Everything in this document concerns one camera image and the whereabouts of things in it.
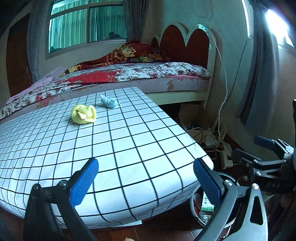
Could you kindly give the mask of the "white power strip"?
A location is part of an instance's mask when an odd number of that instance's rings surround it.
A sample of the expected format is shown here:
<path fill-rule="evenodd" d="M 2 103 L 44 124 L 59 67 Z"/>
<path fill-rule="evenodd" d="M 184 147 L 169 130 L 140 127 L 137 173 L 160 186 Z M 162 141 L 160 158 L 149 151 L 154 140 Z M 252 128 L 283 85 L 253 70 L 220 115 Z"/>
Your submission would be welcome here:
<path fill-rule="evenodd" d="M 222 151 L 220 153 L 221 164 L 223 169 L 233 167 L 231 154 L 232 154 L 231 146 L 228 143 L 223 142 Z"/>

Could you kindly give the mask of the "green white small carton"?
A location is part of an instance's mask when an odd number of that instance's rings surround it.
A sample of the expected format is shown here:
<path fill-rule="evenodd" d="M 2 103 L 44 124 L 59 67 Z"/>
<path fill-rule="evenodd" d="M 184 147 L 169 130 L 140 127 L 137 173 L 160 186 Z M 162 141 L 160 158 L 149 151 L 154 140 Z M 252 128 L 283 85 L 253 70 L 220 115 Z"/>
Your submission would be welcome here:
<path fill-rule="evenodd" d="M 208 196 L 206 195 L 205 192 L 203 193 L 201 211 L 204 211 L 204 212 L 213 212 L 214 211 L 214 205 L 210 202 L 210 200 L 208 199 Z"/>

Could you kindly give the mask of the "grey window curtain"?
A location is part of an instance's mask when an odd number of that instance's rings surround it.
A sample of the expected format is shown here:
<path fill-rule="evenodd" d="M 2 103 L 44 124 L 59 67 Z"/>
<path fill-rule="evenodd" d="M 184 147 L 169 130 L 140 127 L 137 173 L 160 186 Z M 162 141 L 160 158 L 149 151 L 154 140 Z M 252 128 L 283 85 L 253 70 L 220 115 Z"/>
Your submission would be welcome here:
<path fill-rule="evenodd" d="M 123 14 L 128 41 L 142 39 L 149 0 L 124 0 Z"/>

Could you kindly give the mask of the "cardboard box under bed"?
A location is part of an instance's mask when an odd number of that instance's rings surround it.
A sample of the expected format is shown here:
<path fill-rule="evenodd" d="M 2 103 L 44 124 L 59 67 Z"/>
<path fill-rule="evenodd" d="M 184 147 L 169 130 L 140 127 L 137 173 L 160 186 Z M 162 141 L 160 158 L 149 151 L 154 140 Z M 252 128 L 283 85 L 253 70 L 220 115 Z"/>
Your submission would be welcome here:
<path fill-rule="evenodd" d="M 199 118 L 198 104 L 182 103 L 179 117 L 182 128 L 198 143 L 203 142 L 206 135 Z"/>

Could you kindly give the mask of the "window with green curtain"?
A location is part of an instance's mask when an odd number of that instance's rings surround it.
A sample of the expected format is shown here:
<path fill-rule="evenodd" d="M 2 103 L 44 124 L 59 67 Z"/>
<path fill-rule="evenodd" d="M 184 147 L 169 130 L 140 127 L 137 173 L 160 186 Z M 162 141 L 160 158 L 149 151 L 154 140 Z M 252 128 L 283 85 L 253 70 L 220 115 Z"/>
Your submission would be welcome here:
<path fill-rule="evenodd" d="M 54 1 L 49 16 L 49 54 L 74 46 L 127 37 L 123 1 Z"/>

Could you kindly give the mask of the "white grid tablecloth table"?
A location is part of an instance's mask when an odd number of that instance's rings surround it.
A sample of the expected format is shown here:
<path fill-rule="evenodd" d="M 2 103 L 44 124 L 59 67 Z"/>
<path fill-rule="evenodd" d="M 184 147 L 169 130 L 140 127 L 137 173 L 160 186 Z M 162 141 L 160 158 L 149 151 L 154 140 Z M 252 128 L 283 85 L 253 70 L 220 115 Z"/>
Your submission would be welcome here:
<path fill-rule="evenodd" d="M 107 108 L 100 95 L 115 98 Z M 94 123 L 71 119 L 94 106 Z M 89 228 L 145 220 L 189 199 L 199 186 L 193 162 L 214 164 L 198 143 L 137 87 L 52 104 L 1 124 L 1 207 L 25 216 L 31 188 L 68 180 L 90 159 L 98 173 L 78 214 Z"/>

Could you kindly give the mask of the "grey hanging curtain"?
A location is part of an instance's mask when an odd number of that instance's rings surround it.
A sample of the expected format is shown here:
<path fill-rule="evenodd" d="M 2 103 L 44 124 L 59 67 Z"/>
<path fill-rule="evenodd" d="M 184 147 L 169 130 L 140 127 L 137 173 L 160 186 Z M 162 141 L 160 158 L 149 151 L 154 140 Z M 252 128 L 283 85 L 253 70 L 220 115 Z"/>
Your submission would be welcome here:
<path fill-rule="evenodd" d="M 246 132 L 262 136 L 274 113 L 280 58 L 276 36 L 266 20 L 267 9 L 261 1 L 250 1 L 250 4 L 253 10 L 253 51 L 238 118 Z"/>

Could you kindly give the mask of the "light blue face mask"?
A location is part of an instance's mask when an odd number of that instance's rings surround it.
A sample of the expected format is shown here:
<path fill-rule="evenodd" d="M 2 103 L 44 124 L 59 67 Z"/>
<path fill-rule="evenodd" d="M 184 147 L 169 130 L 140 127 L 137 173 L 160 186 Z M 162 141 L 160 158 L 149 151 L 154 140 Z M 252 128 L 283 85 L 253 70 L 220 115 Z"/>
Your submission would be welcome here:
<path fill-rule="evenodd" d="M 115 98 L 108 98 L 104 95 L 100 95 L 101 102 L 107 107 L 107 108 L 115 108 L 118 106 L 118 101 Z"/>

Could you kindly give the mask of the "red heart-shaped headboard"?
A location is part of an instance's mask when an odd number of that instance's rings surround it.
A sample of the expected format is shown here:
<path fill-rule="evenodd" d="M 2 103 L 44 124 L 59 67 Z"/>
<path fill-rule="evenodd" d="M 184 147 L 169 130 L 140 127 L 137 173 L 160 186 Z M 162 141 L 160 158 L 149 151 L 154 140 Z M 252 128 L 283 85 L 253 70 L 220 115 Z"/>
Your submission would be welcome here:
<path fill-rule="evenodd" d="M 200 65 L 211 73 L 216 58 L 215 43 L 214 34 L 205 26 L 198 24 L 187 30 L 181 23 L 169 23 L 151 40 L 151 45 L 164 51 L 171 61 Z"/>

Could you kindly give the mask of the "pink bed sheet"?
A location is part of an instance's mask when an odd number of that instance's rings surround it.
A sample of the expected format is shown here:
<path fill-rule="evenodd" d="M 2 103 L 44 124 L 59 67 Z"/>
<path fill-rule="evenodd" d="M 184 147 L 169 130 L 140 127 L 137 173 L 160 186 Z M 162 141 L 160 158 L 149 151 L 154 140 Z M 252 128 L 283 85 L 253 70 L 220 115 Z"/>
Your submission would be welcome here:
<path fill-rule="evenodd" d="M 52 72 L 48 73 L 47 75 L 45 75 L 42 79 L 38 80 L 37 82 L 35 82 L 33 85 L 31 85 L 29 88 L 23 90 L 22 92 L 14 95 L 11 97 L 11 100 L 13 99 L 17 99 L 19 97 L 21 97 L 22 95 L 24 95 L 25 93 L 28 93 L 30 91 L 33 91 L 35 89 L 37 89 L 38 87 L 44 86 L 45 84 L 49 83 L 50 81 L 52 81 L 53 78 L 57 78 L 60 74 L 62 74 L 64 71 L 66 70 L 66 68 L 63 67 L 57 67 L 56 69 L 54 69 Z"/>

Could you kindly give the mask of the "yellow towel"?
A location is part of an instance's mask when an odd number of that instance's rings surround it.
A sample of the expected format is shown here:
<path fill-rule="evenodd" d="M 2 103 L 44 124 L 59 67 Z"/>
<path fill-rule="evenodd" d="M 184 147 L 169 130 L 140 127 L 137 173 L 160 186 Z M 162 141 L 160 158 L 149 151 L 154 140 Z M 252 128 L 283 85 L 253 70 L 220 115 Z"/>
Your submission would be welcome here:
<path fill-rule="evenodd" d="M 71 119 L 74 121 L 74 123 L 80 125 L 94 123 L 96 120 L 96 109 L 92 105 L 76 105 L 71 111 Z"/>

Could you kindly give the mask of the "dark wooden door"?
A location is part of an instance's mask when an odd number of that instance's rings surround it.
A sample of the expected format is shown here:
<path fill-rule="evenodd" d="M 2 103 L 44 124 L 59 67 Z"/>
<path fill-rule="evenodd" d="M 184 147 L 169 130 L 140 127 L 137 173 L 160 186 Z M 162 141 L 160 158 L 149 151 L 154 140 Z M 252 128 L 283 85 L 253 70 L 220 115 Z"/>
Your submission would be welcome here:
<path fill-rule="evenodd" d="M 27 55 L 29 19 L 30 15 L 25 15 L 9 30 L 6 46 L 6 74 L 11 96 L 32 85 L 32 75 Z"/>

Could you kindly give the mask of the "red patterned blanket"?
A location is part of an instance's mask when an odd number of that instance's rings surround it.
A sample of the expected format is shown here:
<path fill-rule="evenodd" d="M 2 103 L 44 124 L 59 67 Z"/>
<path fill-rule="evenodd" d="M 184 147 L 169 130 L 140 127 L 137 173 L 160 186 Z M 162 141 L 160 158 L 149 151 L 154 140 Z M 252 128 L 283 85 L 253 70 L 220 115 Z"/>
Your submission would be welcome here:
<path fill-rule="evenodd" d="M 121 47 L 114 49 L 107 55 L 85 62 L 78 63 L 67 68 L 60 76 L 70 74 L 80 70 L 92 69 L 97 67 L 110 66 L 124 63 L 152 63 L 168 62 L 170 57 L 159 47 L 142 44 L 138 41 L 130 41 Z"/>

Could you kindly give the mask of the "bed with floral quilt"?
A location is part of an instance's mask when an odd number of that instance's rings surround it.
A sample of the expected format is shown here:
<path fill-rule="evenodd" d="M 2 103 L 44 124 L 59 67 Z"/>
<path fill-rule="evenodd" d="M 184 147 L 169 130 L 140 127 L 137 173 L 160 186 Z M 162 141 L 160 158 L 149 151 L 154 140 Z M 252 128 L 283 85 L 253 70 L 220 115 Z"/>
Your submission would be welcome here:
<path fill-rule="evenodd" d="M 90 93 L 136 86 L 144 93 L 207 91 L 211 73 L 202 66 L 185 62 L 115 64 L 82 70 L 53 78 L 44 86 L 9 100 L 1 118 L 31 104 L 42 106 Z"/>

